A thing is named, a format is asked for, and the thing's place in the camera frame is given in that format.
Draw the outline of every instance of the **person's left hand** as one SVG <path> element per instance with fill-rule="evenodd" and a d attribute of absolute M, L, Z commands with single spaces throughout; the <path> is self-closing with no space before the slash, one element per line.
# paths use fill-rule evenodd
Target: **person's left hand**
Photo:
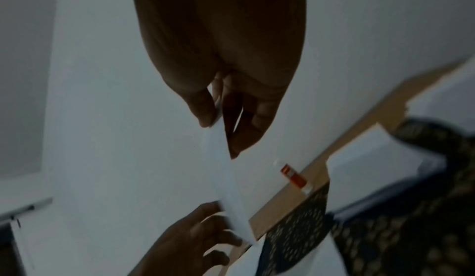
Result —
<path fill-rule="evenodd" d="M 129 276 L 202 276 L 213 266 L 227 265 L 224 252 L 206 251 L 216 244 L 240 246 L 218 202 L 201 204 L 192 213 L 171 225 L 154 243 Z"/>

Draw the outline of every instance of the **patterned fabric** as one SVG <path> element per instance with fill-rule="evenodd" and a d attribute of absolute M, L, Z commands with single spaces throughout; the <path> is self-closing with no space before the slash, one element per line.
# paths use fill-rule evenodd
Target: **patterned fabric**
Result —
<path fill-rule="evenodd" d="M 340 224 L 324 217 L 328 186 L 272 228 L 257 276 L 287 271 L 331 228 L 349 275 L 475 275 L 475 140 L 422 121 L 394 136 L 447 155 L 448 168 Z"/>

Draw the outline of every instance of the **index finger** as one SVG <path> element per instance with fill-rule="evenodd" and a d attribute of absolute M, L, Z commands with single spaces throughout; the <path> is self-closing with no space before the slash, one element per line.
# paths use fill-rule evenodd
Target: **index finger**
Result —
<path fill-rule="evenodd" d="M 187 216 L 187 220 L 193 224 L 200 223 L 206 218 L 222 211 L 218 201 L 203 203 Z"/>

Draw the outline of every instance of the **red glue stick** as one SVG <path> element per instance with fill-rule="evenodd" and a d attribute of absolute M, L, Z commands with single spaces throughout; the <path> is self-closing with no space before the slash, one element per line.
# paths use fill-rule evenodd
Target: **red glue stick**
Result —
<path fill-rule="evenodd" d="M 312 185 L 308 183 L 293 167 L 284 161 L 277 159 L 274 161 L 274 166 L 290 180 L 290 182 L 298 187 L 302 193 L 309 195 L 312 192 Z"/>

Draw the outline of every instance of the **hand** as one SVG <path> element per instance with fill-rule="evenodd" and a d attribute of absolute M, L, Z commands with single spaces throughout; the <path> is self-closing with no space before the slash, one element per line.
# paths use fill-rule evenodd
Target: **hand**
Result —
<path fill-rule="evenodd" d="M 200 125 L 221 96 L 231 157 L 258 142 L 300 61 L 306 0 L 134 1 L 150 59 Z"/>
<path fill-rule="evenodd" d="M 240 246 L 242 241 L 230 231 L 218 202 L 205 203 L 171 225 L 154 243 L 129 276 L 202 276 L 217 265 L 227 265 L 224 252 L 211 251 L 216 244 Z"/>

